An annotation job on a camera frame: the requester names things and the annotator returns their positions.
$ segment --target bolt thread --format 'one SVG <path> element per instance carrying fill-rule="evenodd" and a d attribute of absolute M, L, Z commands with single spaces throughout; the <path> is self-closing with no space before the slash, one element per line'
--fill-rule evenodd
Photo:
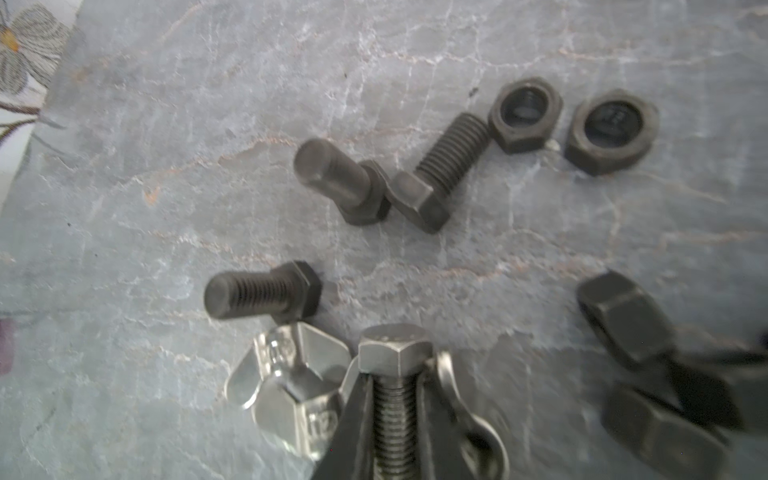
<path fill-rule="evenodd" d="M 293 171 L 301 184 L 341 207 L 358 207 L 371 192 L 366 169 L 322 138 L 313 138 L 299 147 L 293 159 Z"/>
<path fill-rule="evenodd" d="M 447 197 L 480 158 L 490 140 L 483 120 L 462 113 L 427 152 L 415 173 Z"/>
<path fill-rule="evenodd" d="M 285 273 L 226 272 L 208 283 L 205 304 L 218 319 L 280 313 L 289 308 L 296 284 Z"/>
<path fill-rule="evenodd" d="M 402 379 L 374 376 L 373 398 L 377 479 L 419 478 L 416 376 Z"/>

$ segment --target bolt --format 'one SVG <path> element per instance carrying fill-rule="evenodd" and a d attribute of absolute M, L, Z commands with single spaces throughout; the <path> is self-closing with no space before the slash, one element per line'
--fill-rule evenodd
<path fill-rule="evenodd" d="M 205 287 L 205 310 L 219 320 L 269 313 L 278 323 L 288 323 L 315 313 L 322 288 L 315 271 L 302 261 L 268 273 L 224 272 Z"/>
<path fill-rule="evenodd" d="M 304 142 L 293 159 L 293 171 L 302 185 L 333 200 L 347 223 L 368 225 L 384 220 L 389 212 L 388 179 L 382 168 L 374 161 L 356 164 L 328 140 Z"/>
<path fill-rule="evenodd" d="M 482 119 L 459 114 L 412 174 L 400 171 L 392 179 L 390 200 L 417 227 L 436 233 L 450 217 L 445 199 L 480 158 L 490 139 Z"/>
<path fill-rule="evenodd" d="M 432 357 L 428 333 L 408 323 L 362 333 L 360 372 L 373 377 L 374 465 L 380 478 L 419 478 L 416 378 Z"/>

